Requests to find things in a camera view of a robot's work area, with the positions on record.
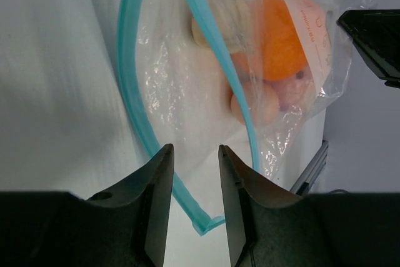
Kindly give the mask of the zip top bag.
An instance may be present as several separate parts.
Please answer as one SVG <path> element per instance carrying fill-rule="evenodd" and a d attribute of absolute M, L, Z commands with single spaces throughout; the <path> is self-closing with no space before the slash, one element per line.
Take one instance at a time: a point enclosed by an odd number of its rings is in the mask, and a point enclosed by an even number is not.
<path fill-rule="evenodd" d="M 243 86 L 271 85 L 237 69 L 207 0 L 121 0 L 117 73 L 135 135 L 149 157 L 175 148 L 172 194 L 199 235 L 224 223 L 217 151 L 228 144 L 273 179 L 304 123 L 339 98 L 348 83 L 351 40 L 337 25 L 348 10 L 379 0 L 284 0 L 315 91 L 255 127 Z"/>

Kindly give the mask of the peach fake egg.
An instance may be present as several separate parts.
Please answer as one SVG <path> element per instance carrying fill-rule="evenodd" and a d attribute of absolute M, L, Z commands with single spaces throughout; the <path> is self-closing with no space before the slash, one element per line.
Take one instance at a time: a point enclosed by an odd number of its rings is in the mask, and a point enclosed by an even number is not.
<path fill-rule="evenodd" d="M 268 126 L 279 115 L 280 103 L 277 92 L 269 84 L 255 87 L 245 84 L 243 90 L 249 106 L 249 112 L 255 127 Z"/>

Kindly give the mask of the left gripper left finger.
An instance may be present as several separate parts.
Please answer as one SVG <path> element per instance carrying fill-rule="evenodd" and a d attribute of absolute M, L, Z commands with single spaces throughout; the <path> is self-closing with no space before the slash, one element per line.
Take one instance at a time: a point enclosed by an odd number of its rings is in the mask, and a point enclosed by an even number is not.
<path fill-rule="evenodd" d="M 162 266 L 174 148 L 81 199 L 61 191 L 1 193 L 2 266 Z"/>

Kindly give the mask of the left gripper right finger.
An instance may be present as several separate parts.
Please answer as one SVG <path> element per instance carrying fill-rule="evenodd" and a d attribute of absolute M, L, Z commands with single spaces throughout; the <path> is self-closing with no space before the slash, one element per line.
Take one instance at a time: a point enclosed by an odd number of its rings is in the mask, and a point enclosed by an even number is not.
<path fill-rule="evenodd" d="M 398 266 L 399 195 L 299 196 L 225 145 L 219 169 L 232 266 Z"/>

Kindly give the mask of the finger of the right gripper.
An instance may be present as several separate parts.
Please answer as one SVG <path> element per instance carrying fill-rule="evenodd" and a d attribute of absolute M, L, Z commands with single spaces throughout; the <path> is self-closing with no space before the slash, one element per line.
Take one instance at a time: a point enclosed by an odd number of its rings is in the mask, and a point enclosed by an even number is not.
<path fill-rule="evenodd" d="M 385 85 L 399 87 L 399 10 L 348 10 L 337 25 L 352 39 L 367 67 Z"/>

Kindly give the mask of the orange fake fruit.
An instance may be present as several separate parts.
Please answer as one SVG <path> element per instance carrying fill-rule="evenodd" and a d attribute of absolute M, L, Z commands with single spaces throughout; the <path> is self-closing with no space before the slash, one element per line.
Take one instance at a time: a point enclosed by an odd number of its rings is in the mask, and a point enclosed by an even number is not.
<path fill-rule="evenodd" d="M 252 0 L 250 8 L 250 45 L 231 55 L 235 67 L 266 81 L 282 81 L 302 71 L 308 62 L 284 0 Z"/>

